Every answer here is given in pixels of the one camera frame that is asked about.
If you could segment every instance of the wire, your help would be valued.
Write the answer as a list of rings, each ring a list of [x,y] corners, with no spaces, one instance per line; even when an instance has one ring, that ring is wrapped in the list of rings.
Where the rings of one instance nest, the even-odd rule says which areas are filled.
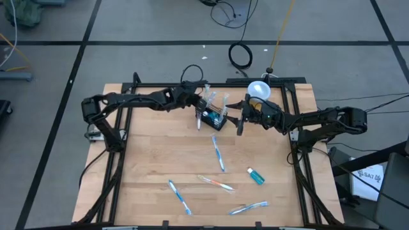
[[[91,124],[88,124],[87,131],[84,134],[84,137],[87,138],[88,141],[90,141],[90,139],[89,139],[89,128],[90,128],[90,126],[91,126]]]
[[[12,48],[12,51],[10,51],[9,55],[6,57],[6,59],[0,64],[0,68],[7,62],[7,60],[12,56],[15,47],[17,46],[17,19],[15,16],[15,7],[14,7],[14,0],[10,0],[13,8],[13,18],[14,18],[14,30],[15,30],[15,40],[14,40],[14,46]]]
[[[78,188],[81,188],[82,177],[84,176],[85,172],[86,172],[86,171],[89,169],[89,167],[91,167],[91,165],[94,164],[94,162],[96,162],[96,160],[98,160],[106,151],[107,151],[107,149],[104,149],[100,154],[98,154],[98,156],[96,156],[96,157],[85,167],[84,170],[82,170],[81,176],[79,177]]]
[[[362,96],[362,97],[342,98],[342,99],[316,99],[316,101],[336,102],[336,101],[343,101],[343,100],[359,100],[359,99],[365,99],[365,98],[377,98],[377,97],[382,97],[382,96],[396,96],[396,95],[409,95],[409,93],[390,93],[387,95]]]
[[[253,53],[251,52],[251,50],[250,50],[250,48],[249,48],[248,46],[246,46],[246,45],[244,45],[244,44],[242,43],[242,41],[243,41],[243,38],[244,38],[245,30],[246,30],[246,28],[247,28],[247,23],[248,23],[248,21],[250,20],[251,4],[252,4],[252,0],[249,1],[249,9],[247,10],[247,18],[246,18],[246,21],[245,21],[245,23],[244,23],[244,30],[243,30],[243,34],[242,34],[242,37],[241,37],[240,41],[231,44],[230,47],[229,47],[229,60],[230,60],[230,63],[231,63],[238,71],[240,71],[240,72],[243,74],[243,76],[246,77],[246,78],[249,78],[249,76],[248,76],[243,70],[246,70],[246,69],[250,68],[250,66],[251,66],[251,64],[252,64],[252,62],[253,62]],[[257,4],[258,4],[258,0],[256,0],[256,5],[254,6],[253,13],[254,13],[254,10],[256,10]],[[248,62],[246,65],[239,65],[239,64],[237,64],[236,62],[233,61],[233,58],[231,57],[231,51],[232,51],[233,48],[236,47],[237,45],[238,45],[238,46],[241,46],[243,49],[245,49],[245,50],[247,51],[248,55],[249,55],[249,62]]]
[[[381,108],[381,107],[383,107],[383,106],[386,106],[386,105],[388,105],[388,104],[394,103],[394,102],[396,102],[396,101],[398,101],[398,100],[400,100],[400,99],[406,98],[406,97],[408,97],[408,96],[409,96],[409,95],[401,96],[400,98],[397,98],[397,99],[395,99],[395,100],[391,100],[390,102],[387,102],[387,103],[383,103],[383,104],[381,104],[381,105],[378,105],[378,106],[376,106],[376,107],[373,107],[372,109],[367,109],[367,110],[365,110],[365,112],[371,112],[371,111],[373,111],[373,110],[375,110],[375,109],[379,109],[379,108]]]
[[[25,70],[26,68],[28,68],[28,66],[14,67],[14,68],[7,69],[6,72],[11,72],[11,71],[15,71],[15,70]]]
[[[180,82],[182,82],[183,76],[185,75],[186,70],[189,69],[190,67],[193,67],[193,66],[196,67],[196,68],[198,68],[198,69],[200,70],[201,74],[202,74],[202,76],[200,77],[200,80],[199,80],[199,81],[203,80],[203,70],[202,70],[202,68],[201,68],[200,66],[198,66],[198,65],[191,64],[191,65],[187,66],[187,67],[182,71],[181,76],[180,76]]]
[[[329,154],[326,153],[325,151],[320,150],[320,149],[318,149],[318,148],[314,148],[314,147],[313,147],[313,149],[318,150],[318,151],[320,151],[320,152],[326,154],[326,156],[328,156],[328,158],[331,159],[331,161],[333,161],[333,163],[335,163],[335,166],[334,166],[334,167],[339,167],[340,169],[342,169],[343,171],[347,172],[347,173],[350,174],[351,176],[355,177],[356,179],[358,179],[358,180],[361,181],[362,183],[364,183],[364,184],[366,184],[367,186],[371,187],[373,190],[377,191],[380,195],[383,195],[383,196],[386,197],[387,199],[390,199],[391,201],[395,202],[396,204],[398,204],[398,205],[400,205],[400,206],[402,206],[402,207],[404,207],[404,208],[406,208],[406,209],[409,210],[409,206],[407,206],[407,205],[403,204],[402,202],[397,201],[397,200],[395,200],[394,198],[392,198],[392,197],[390,197],[390,196],[384,194],[383,192],[379,191],[377,188],[375,188],[374,186],[372,186],[372,185],[369,184],[368,182],[364,181],[363,179],[359,178],[357,175],[353,174],[351,171],[345,169],[343,166],[341,166],[340,164],[338,164],[338,163],[334,160],[334,158],[333,158],[331,155],[329,155]]]
[[[220,22],[217,22],[217,20],[213,17],[213,10],[214,10],[214,8],[215,8],[216,6],[219,5],[219,3],[225,3],[225,4],[230,5],[230,7],[231,7],[231,9],[232,9],[232,11],[233,11],[233,18],[236,18],[236,11],[235,11],[235,9],[233,8],[233,6],[232,6],[231,4],[229,4],[229,3],[225,2],[225,1],[219,1],[218,3],[216,3],[216,5],[214,5],[214,6],[212,7],[212,10],[210,11],[210,18],[212,18],[212,20],[213,20],[214,22],[216,22],[216,23],[217,23],[218,25],[220,25],[220,26],[223,26],[223,27],[226,27],[226,28],[230,28],[230,29],[238,29],[238,28],[241,28],[241,27],[245,26],[245,25],[248,23],[248,21],[251,19],[251,17],[253,16],[254,11],[256,10],[257,4],[258,4],[258,0],[256,0],[256,4],[254,5],[254,8],[253,8],[253,10],[251,11],[251,13],[250,13],[250,10],[247,12],[246,21],[245,21],[243,24],[239,25],[239,26],[228,26],[228,24],[229,24],[230,22],[234,21],[234,19],[231,20],[230,17],[227,15],[227,13],[224,11],[223,7],[221,7],[221,6],[220,6],[220,8],[222,9],[222,11],[224,12],[224,14],[226,15],[226,17],[227,17],[229,20],[228,20],[225,24],[222,24],[222,23],[220,23]]]
[[[343,145],[343,146],[345,146],[345,147],[347,147],[347,148],[350,148],[350,149],[352,149],[352,150],[357,150],[357,151],[361,151],[361,152],[366,152],[366,151],[379,151],[379,150],[377,150],[377,149],[357,149],[357,148],[348,146],[348,145],[346,145],[346,144],[344,144],[344,143],[327,143],[327,144],[340,144],[340,145]]]
[[[279,37],[277,38],[277,43],[275,44],[275,47],[274,47],[273,61],[271,62],[270,68],[273,68],[274,61],[275,61],[275,56],[277,55],[277,51],[279,50],[280,39],[281,39],[282,34],[284,33],[284,30],[286,29],[287,22],[288,22],[288,19],[289,19],[289,15],[291,14],[291,11],[293,10],[294,2],[295,2],[295,0],[291,0],[291,4],[289,5],[289,9],[287,11],[286,18],[284,19],[284,22],[282,23],[281,30],[280,30],[280,33],[279,33]]]
[[[23,52],[21,52],[17,47],[15,47],[3,34],[0,33],[0,36],[3,38],[4,41],[8,43],[9,46],[14,48],[24,58],[24,60],[28,63],[28,65],[30,66],[32,65],[28,57],[26,57],[26,55],[24,55]]]
[[[291,153],[292,153],[292,151],[290,151],[290,152],[288,153],[288,155],[287,155],[287,163],[288,163],[289,165],[295,165],[295,164],[300,163],[300,161],[301,161],[302,158],[304,157],[304,153],[301,153],[301,157],[300,157],[300,158],[297,157],[297,158],[298,158],[297,161],[291,163],[291,162],[288,160],[288,157],[289,157],[289,155],[290,155]]]
[[[392,113],[403,113],[403,112],[409,112],[409,111],[370,112],[370,113],[368,113],[368,115],[372,115],[372,114],[392,114]]]

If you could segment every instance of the black cable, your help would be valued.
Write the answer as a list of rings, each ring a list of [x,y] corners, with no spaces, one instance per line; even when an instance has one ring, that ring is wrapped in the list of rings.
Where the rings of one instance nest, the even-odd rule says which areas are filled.
[[[240,39],[239,42],[233,43],[233,44],[231,44],[230,47],[229,47],[229,60],[230,60],[230,63],[231,63],[238,71],[240,71],[240,72],[243,74],[243,76],[246,77],[246,78],[249,78],[249,76],[248,76],[243,70],[246,70],[246,69],[250,68],[250,66],[251,66],[251,64],[252,64],[252,62],[253,62],[253,53],[251,52],[251,50],[250,50],[250,48],[249,48],[248,46],[246,46],[246,45],[244,45],[244,44],[242,43],[242,41],[243,41],[243,38],[244,38],[245,30],[246,30],[246,28],[247,28],[247,23],[249,22],[249,19],[250,19],[251,4],[252,4],[252,0],[250,0],[250,2],[249,2],[249,9],[247,10],[247,18],[246,18],[246,21],[245,21],[245,23],[244,23],[244,30],[243,30],[242,38]],[[256,10],[257,4],[258,4],[258,0],[256,0],[256,5],[254,6],[253,13],[254,13],[254,10]],[[235,63],[235,62],[233,61],[233,58],[231,57],[231,51],[232,51],[233,48],[236,47],[237,45],[240,46],[240,47],[242,47],[242,48],[243,48],[244,50],[246,50],[247,53],[249,54],[249,62],[248,62],[246,65],[239,65],[239,64]]]
[[[298,158],[297,161],[291,163],[291,162],[288,160],[288,157],[290,156],[291,153],[292,153],[292,151],[290,151],[290,152],[288,153],[288,155],[287,155],[287,163],[288,163],[289,165],[295,165],[295,164],[300,163],[300,161],[301,161],[302,158],[304,157],[304,153],[301,153],[301,157],[300,157],[300,158],[297,157],[297,158]]]
[[[383,107],[383,106],[386,106],[386,105],[388,105],[388,104],[394,103],[394,102],[396,102],[396,101],[398,101],[398,100],[400,100],[400,99],[406,98],[406,97],[408,97],[408,96],[409,96],[409,95],[401,96],[400,98],[397,98],[397,99],[395,99],[395,100],[391,100],[391,101],[389,101],[389,102],[380,104],[380,105],[378,105],[378,106],[376,106],[376,107],[373,107],[373,108],[371,108],[371,109],[367,109],[367,110],[365,110],[365,112],[371,112],[371,111],[373,111],[373,110],[375,110],[375,109],[379,109],[379,108],[381,108],[381,107]]]
[[[87,126],[87,132],[85,132],[84,137],[87,138],[87,140],[89,141],[89,128],[90,128],[91,124],[88,124]]]
[[[391,112],[369,112],[368,115],[371,114],[391,114],[391,113],[404,113],[409,111],[391,111]]]
[[[236,18],[235,9],[233,8],[233,6],[232,6],[230,3],[227,3],[227,2],[224,2],[224,1],[220,1],[219,3],[224,3],[224,4],[228,5],[228,6],[230,6],[231,10],[233,11],[233,18],[234,18],[234,19]],[[218,22],[212,17],[214,7],[212,7],[212,10],[211,10],[211,12],[210,12],[210,17],[213,19],[213,21],[215,21],[216,23],[218,23]],[[230,19],[228,13],[223,9],[223,7],[220,6],[220,9],[222,9],[222,11],[223,11],[223,13],[225,14],[225,16],[229,19],[229,20],[228,20],[224,25],[222,25],[222,26],[228,27],[228,25],[230,24],[230,22],[234,21],[234,19]]]
[[[389,200],[395,202],[396,204],[398,204],[398,205],[400,205],[400,206],[402,206],[402,207],[404,207],[404,208],[406,208],[406,209],[409,210],[409,206],[407,206],[407,205],[403,204],[402,202],[397,201],[397,200],[395,200],[394,198],[392,198],[392,197],[390,197],[390,196],[384,194],[383,192],[379,191],[377,188],[375,188],[374,186],[372,186],[372,185],[369,184],[368,182],[364,181],[363,179],[359,178],[357,175],[353,174],[351,171],[345,169],[343,166],[341,166],[340,164],[338,164],[338,163],[334,160],[334,158],[333,158],[331,155],[329,155],[328,153],[326,153],[326,152],[324,152],[323,150],[320,150],[320,149],[318,149],[318,148],[314,148],[314,147],[313,147],[313,149],[318,150],[318,151],[320,151],[320,152],[326,154],[326,155],[329,157],[329,159],[331,159],[331,161],[333,161],[333,163],[335,163],[335,166],[333,166],[333,167],[339,167],[340,169],[342,169],[343,171],[347,172],[347,173],[350,174],[351,176],[355,177],[356,179],[358,179],[358,180],[361,181],[362,183],[364,183],[364,184],[366,184],[367,186],[371,187],[373,190],[377,191],[380,195],[383,195],[383,196],[386,197],[387,199],[389,199]]]
[[[127,136],[127,133],[124,133],[122,136],[122,141],[124,140],[124,138]],[[102,155],[107,151],[107,149],[104,149],[103,152],[101,152],[100,154],[98,154],[98,156],[96,156],[86,167],[84,170],[82,170],[81,176],[79,177],[79,184],[78,187],[81,187],[81,182],[82,182],[82,177],[84,176],[85,172],[87,171],[87,169],[89,167],[91,167],[92,164],[94,164],[94,162],[96,162],[96,160],[98,160],[100,157],[102,157]]]
[[[336,101],[344,101],[344,100],[359,100],[359,99],[365,99],[365,98],[377,98],[377,97],[382,97],[382,96],[407,95],[407,94],[409,93],[390,93],[387,95],[362,96],[362,97],[342,98],[342,99],[316,99],[316,101],[336,102]]]
[[[199,80],[199,81],[203,80],[203,70],[202,70],[202,68],[201,68],[200,66],[198,66],[198,65],[191,64],[191,65],[188,65],[188,66],[182,71],[181,76],[180,76],[180,82],[182,82],[183,76],[185,75],[186,70],[189,69],[190,67],[193,67],[193,66],[196,67],[196,68],[198,68],[198,69],[200,70],[201,74],[202,74],[202,76],[200,77],[200,80]]]
[[[100,154],[98,154],[98,156],[96,156],[94,158],[94,160],[92,160],[86,167],[84,170],[82,170],[81,176],[79,177],[79,184],[78,184],[78,188],[81,187],[81,182],[82,182],[82,177],[84,176],[85,172],[87,171],[87,169],[94,164],[94,162],[96,162],[96,160],[98,160],[105,152],[107,151],[107,149],[104,149]]]
[[[225,2],[225,1],[219,1],[218,3],[225,3],[225,4],[230,5],[230,7],[231,7],[231,9],[232,9],[232,11],[233,11],[233,18],[236,18],[236,11],[235,11],[235,9],[233,8],[233,6],[232,6],[231,4],[229,4],[229,3]],[[230,29],[238,29],[238,28],[241,28],[241,27],[245,26],[245,25],[247,24],[247,22],[251,19],[251,17],[253,16],[254,11],[256,10],[257,4],[258,4],[258,0],[256,0],[256,4],[254,5],[254,9],[251,11],[251,13],[250,13],[250,10],[248,11],[247,16],[246,16],[246,21],[245,21],[243,24],[239,25],[239,26],[228,26],[228,24],[229,24],[230,22],[234,21],[234,20],[231,20],[231,19],[230,19],[230,17],[227,15],[227,13],[223,10],[222,7],[220,7],[220,8],[222,9],[222,11],[224,12],[224,14],[226,15],[226,17],[227,17],[229,20],[228,20],[225,24],[222,24],[222,23],[220,23],[220,22],[217,22],[217,20],[213,17],[213,10],[214,10],[214,8],[215,8],[218,4],[216,4],[216,5],[214,5],[214,6],[212,7],[212,10],[210,11],[210,18],[212,18],[212,20],[213,20],[214,22],[216,22],[216,23],[217,23],[218,25],[220,25],[220,26],[223,26],[223,27],[226,27],[226,28],[230,28]]]
[[[347,148],[350,148],[350,149],[352,149],[352,150],[357,150],[357,151],[361,151],[361,152],[366,152],[366,151],[379,151],[379,150],[376,150],[376,149],[357,149],[357,148],[348,146],[348,145],[346,145],[346,144],[344,144],[344,143],[327,143],[327,144],[340,144],[340,145],[343,145],[343,146],[345,146],[345,147],[347,147]]]

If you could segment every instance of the yellow cable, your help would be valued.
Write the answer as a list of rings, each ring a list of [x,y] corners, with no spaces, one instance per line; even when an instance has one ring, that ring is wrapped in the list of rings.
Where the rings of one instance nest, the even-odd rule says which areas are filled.
[[[286,29],[287,22],[288,22],[288,19],[289,19],[289,15],[291,14],[291,11],[293,10],[294,2],[295,2],[295,0],[291,0],[291,4],[289,5],[289,9],[287,11],[286,18],[284,19],[284,22],[282,23],[281,30],[280,30],[280,33],[279,33],[279,37],[277,38],[277,43],[275,44],[273,61],[271,62],[270,68],[273,68],[274,61],[275,61],[275,55],[277,54],[277,51],[279,50],[279,42],[280,42],[280,39],[281,39],[281,35],[283,34],[284,30]]]
[[[27,61],[28,65],[31,66],[30,60],[26,57],[26,55],[23,54],[17,47],[14,47],[14,45],[3,35],[0,33],[0,36],[8,43],[9,46],[14,48],[23,58],[25,61]]]
[[[14,68],[9,68],[6,70],[6,72],[14,71],[14,70],[24,70],[28,68],[28,66],[20,66],[20,67],[14,67]]]

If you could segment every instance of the small blue bottle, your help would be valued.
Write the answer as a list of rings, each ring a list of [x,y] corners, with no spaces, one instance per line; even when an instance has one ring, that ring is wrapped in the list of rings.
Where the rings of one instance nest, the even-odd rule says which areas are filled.
[[[251,178],[257,182],[257,184],[262,185],[264,183],[264,178],[254,171],[252,168],[248,168],[247,172],[250,174]]]

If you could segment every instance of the toothbrush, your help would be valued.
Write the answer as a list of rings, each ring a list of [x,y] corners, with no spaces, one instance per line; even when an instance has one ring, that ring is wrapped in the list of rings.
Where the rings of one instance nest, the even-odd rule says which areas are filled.
[[[218,181],[205,178],[205,177],[202,176],[202,175],[198,175],[197,177],[198,177],[200,180],[203,180],[203,181],[205,181],[205,182],[207,182],[207,183],[211,183],[211,184],[213,184],[213,185],[218,185],[218,186],[220,186],[220,187],[222,187],[222,188],[224,188],[224,189],[226,189],[226,190],[234,191],[234,188],[230,187],[229,185],[225,185],[225,184],[220,183],[220,182],[218,182]]]
[[[216,149],[216,155],[217,155],[217,158],[219,159],[220,167],[222,168],[222,172],[224,172],[223,159],[222,159],[222,155],[220,154],[219,148],[217,147],[216,137],[215,136],[212,136],[212,141],[213,141],[213,144],[214,144],[215,149]]]
[[[217,92],[212,92],[210,93],[209,97],[207,98],[207,104],[206,107],[209,107],[209,105],[215,100]]]
[[[228,97],[229,97],[229,94],[228,93],[225,93],[224,94],[224,98],[223,98],[223,108],[222,108],[222,112],[220,113],[220,115],[219,115],[219,122],[221,123],[222,121],[223,121],[223,115],[224,115],[224,113],[227,111],[227,107],[226,107],[226,104],[228,103]]]
[[[238,210],[233,210],[233,211],[229,212],[229,215],[236,215],[237,213],[241,213],[243,211],[247,211],[247,210],[250,210],[252,208],[266,207],[266,206],[268,206],[267,201],[263,201],[263,202],[260,202],[260,203],[254,203],[254,204],[250,204],[248,206],[244,206],[243,208],[240,208]]]
[[[176,189],[176,187],[173,185],[173,181],[169,180],[169,186],[171,187],[171,189],[173,190],[173,192],[178,196],[180,202],[184,205],[185,210],[186,210],[186,214],[187,215],[191,215],[192,212],[190,211],[189,207],[187,206],[186,202],[183,200],[182,196],[179,194],[178,190]]]

